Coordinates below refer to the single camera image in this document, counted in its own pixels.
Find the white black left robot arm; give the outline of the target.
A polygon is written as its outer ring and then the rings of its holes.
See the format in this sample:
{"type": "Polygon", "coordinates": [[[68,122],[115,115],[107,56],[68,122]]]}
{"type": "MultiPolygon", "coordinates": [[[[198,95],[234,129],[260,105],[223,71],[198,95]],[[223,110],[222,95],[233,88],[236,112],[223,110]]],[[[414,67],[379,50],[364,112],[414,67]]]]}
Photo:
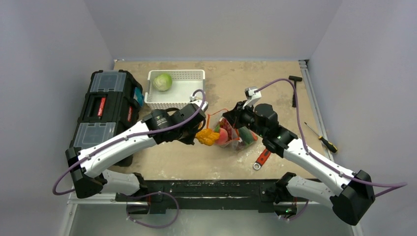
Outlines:
{"type": "Polygon", "coordinates": [[[109,168],[143,149],[180,141],[194,144],[208,103],[196,100],[177,109],[156,109],[126,131],[87,149],[70,148],[65,154],[75,161],[71,177],[79,199],[98,193],[121,193],[134,201],[145,198],[146,184],[138,173],[122,174],[109,168]]]}

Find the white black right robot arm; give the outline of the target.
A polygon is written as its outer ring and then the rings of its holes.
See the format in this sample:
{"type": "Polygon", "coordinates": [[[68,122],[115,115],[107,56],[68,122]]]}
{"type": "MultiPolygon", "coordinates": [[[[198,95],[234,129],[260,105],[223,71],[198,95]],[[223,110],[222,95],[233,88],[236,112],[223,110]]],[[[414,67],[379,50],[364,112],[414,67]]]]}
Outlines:
{"type": "Polygon", "coordinates": [[[279,124],[278,114],[270,104],[245,107],[243,101],[238,102],[223,117],[233,128],[248,128],[262,138],[269,152],[317,178],[312,181],[287,172],[275,184],[276,203],[291,197],[311,200],[331,208],[339,219],[355,226],[375,202],[373,187],[365,184],[371,181],[367,172],[354,173],[309,149],[301,138],[279,124]]]}

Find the pink peach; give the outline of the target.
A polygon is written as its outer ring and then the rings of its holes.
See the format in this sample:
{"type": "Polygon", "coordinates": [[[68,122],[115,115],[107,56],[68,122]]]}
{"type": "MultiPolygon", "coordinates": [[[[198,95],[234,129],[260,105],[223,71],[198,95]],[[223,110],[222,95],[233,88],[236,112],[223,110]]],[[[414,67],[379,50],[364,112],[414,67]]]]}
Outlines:
{"type": "Polygon", "coordinates": [[[225,145],[228,141],[228,132],[224,128],[218,129],[219,138],[215,141],[216,145],[225,145]]]}

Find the clear zip top bag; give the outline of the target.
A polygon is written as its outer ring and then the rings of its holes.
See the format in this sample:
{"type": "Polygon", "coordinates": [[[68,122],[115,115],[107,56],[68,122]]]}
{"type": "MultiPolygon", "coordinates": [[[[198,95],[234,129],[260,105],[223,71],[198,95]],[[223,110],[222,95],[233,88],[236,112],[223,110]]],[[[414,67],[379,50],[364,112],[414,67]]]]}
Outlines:
{"type": "Polygon", "coordinates": [[[223,114],[227,111],[227,109],[222,109],[213,114],[208,114],[206,128],[220,135],[214,144],[236,152],[254,144],[258,140],[258,136],[246,127],[233,128],[223,117],[223,114]]]}

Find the orange carrot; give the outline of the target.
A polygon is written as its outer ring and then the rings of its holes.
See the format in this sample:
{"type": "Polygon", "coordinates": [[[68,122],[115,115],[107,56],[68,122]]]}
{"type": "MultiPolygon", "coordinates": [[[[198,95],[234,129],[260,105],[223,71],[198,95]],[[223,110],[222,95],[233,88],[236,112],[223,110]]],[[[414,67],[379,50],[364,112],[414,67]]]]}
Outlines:
{"type": "Polygon", "coordinates": [[[257,140],[258,140],[258,136],[257,136],[257,134],[255,134],[253,131],[250,131],[250,133],[251,133],[252,139],[253,139],[254,141],[257,141],[257,140]]]}

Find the purple grape bunch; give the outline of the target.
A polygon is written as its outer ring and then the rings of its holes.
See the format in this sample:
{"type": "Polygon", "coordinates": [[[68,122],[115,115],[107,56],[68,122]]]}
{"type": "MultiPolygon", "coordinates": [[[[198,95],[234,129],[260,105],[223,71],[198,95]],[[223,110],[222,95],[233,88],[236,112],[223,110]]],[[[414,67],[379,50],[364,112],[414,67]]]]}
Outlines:
{"type": "Polygon", "coordinates": [[[232,139],[232,126],[229,124],[229,122],[225,119],[222,118],[219,122],[219,125],[221,128],[225,129],[227,132],[227,140],[231,140],[232,139]]]}

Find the green cucumber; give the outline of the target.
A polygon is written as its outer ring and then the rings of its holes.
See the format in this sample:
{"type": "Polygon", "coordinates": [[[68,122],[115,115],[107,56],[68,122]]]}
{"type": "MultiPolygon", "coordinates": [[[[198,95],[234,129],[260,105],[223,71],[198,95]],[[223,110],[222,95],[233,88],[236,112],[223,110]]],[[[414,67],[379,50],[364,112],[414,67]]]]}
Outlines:
{"type": "Polygon", "coordinates": [[[249,145],[255,141],[255,138],[252,135],[252,132],[246,127],[239,128],[238,135],[240,139],[242,140],[242,142],[244,143],[244,145],[249,145]]]}

